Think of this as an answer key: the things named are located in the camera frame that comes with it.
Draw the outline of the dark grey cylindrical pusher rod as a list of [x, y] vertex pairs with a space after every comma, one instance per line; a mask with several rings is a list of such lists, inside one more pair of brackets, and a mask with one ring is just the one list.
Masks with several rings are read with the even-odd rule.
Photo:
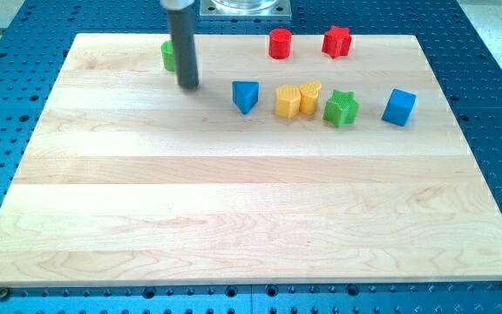
[[194, 90], [199, 85], [194, 43], [194, 12], [192, 3], [167, 3], [166, 14], [175, 56], [178, 85]]

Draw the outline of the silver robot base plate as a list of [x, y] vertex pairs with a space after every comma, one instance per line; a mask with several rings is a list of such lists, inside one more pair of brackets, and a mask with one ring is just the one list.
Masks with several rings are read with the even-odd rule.
[[292, 17], [290, 0], [200, 0], [201, 20], [281, 19]]

